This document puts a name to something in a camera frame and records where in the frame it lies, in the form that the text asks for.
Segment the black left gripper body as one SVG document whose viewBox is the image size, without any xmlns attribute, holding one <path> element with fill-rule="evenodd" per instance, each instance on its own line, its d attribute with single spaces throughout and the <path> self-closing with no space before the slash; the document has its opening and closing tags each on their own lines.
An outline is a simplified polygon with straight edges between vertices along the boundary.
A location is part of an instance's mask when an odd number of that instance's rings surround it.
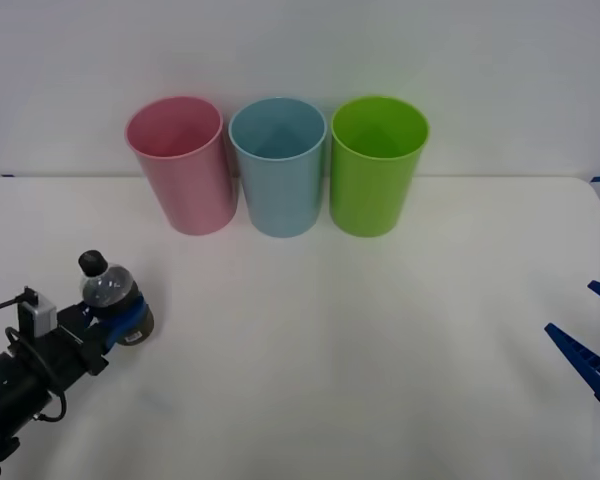
<svg viewBox="0 0 600 480">
<path fill-rule="evenodd" d="M 59 340 L 59 353 L 54 360 L 61 377 L 82 377 L 85 374 L 99 375 L 107 366 L 104 349 L 108 330 L 95 317 L 85 323 L 81 313 L 81 302 L 61 310 L 55 335 Z"/>
</svg>

